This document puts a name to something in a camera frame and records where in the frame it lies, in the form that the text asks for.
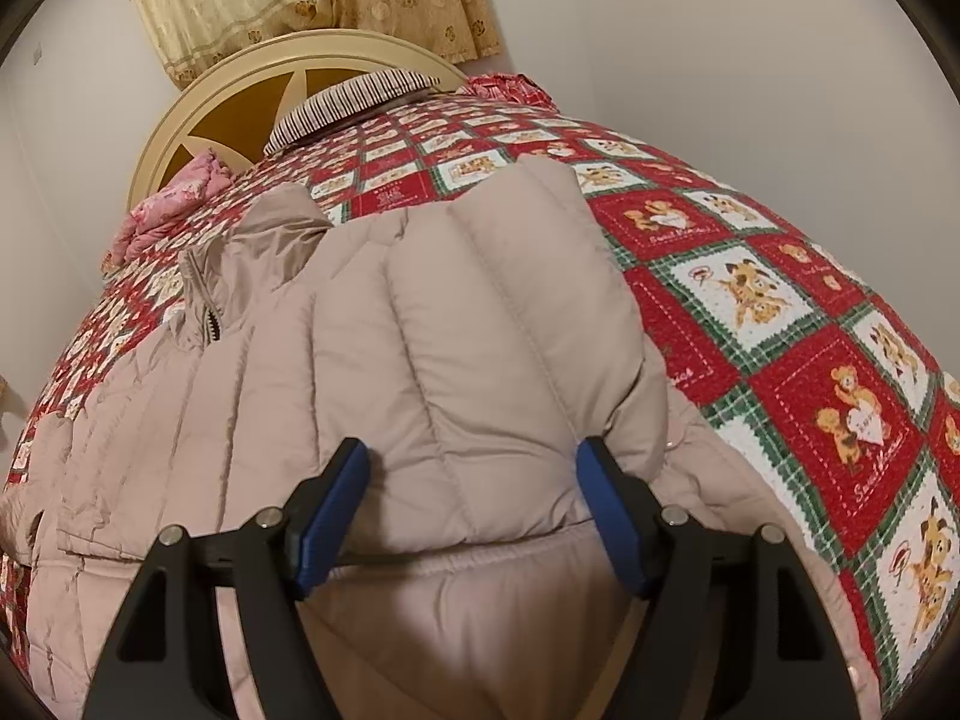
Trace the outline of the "beige quilted puffer jacket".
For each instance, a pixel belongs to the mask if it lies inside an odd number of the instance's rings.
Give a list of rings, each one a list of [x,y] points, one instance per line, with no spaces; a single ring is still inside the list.
[[[571,167],[526,156],[450,202],[334,224],[257,197],[179,259],[184,309],[73,418],[37,426],[2,543],[31,567],[32,687],[80,715],[156,535],[239,527],[345,437],[371,483],[301,617],[350,718],[576,718],[630,600],[574,476],[599,436],[706,527],[788,509],[670,382]]]

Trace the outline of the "red patchwork teddy bedspread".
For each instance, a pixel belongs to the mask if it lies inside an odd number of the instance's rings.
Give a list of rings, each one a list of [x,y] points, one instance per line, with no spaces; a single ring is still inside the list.
[[[450,200],[521,154],[573,167],[672,382],[838,571],[889,712],[958,617],[958,383],[856,273],[774,211],[638,138],[543,107],[410,103],[262,161],[110,280],[36,403],[73,416],[181,307],[179,250],[267,188],[332,220]]]

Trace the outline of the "red patterned cloth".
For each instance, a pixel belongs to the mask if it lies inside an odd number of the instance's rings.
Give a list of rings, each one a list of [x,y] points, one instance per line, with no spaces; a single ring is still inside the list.
[[[533,82],[524,73],[482,73],[467,78],[457,90],[459,96],[487,99],[495,103],[517,104],[556,112],[555,101],[544,88]]]

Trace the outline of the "pink folded blanket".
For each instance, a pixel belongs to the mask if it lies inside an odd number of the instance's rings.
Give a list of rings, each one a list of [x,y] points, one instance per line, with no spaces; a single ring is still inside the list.
[[[233,183],[233,171],[211,149],[194,156],[158,192],[142,200],[125,215],[101,263],[107,278],[119,268],[138,259],[182,218],[212,200]]]

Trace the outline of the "cream wooden headboard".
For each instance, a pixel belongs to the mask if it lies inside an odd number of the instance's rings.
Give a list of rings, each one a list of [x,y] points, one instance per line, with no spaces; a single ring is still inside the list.
[[[431,76],[443,91],[467,76],[448,60],[398,37],[364,29],[291,32],[246,47],[184,89],[146,140],[133,171],[133,208],[206,149],[231,171],[262,160],[275,124],[327,86],[366,71],[400,67]]]

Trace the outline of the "striped pillow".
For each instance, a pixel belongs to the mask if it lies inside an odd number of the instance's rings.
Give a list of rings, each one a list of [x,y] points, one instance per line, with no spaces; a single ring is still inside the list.
[[[311,135],[356,121],[410,96],[438,89],[438,78],[406,68],[386,68],[352,76],[311,94],[283,114],[272,128],[263,154],[270,158]]]

